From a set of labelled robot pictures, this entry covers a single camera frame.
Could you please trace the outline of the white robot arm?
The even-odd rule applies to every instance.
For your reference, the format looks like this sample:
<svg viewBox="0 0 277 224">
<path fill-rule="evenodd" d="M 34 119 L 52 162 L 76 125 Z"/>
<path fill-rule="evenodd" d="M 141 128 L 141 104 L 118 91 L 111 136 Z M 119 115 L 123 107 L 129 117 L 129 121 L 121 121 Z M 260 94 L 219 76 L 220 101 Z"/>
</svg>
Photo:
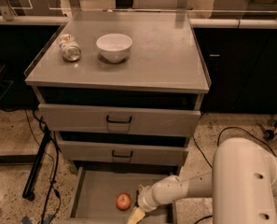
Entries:
<svg viewBox="0 0 277 224">
<path fill-rule="evenodd" d="M 215 151 L 210 173 L 183 180 L 170 175 L 139 188 L 127 224 L 138 224 L 159 206 L 185 198 L 213 199 L 213 224 L 277 224 L 277 158 L 245 138 L 230 138 Z"/>
</svg>

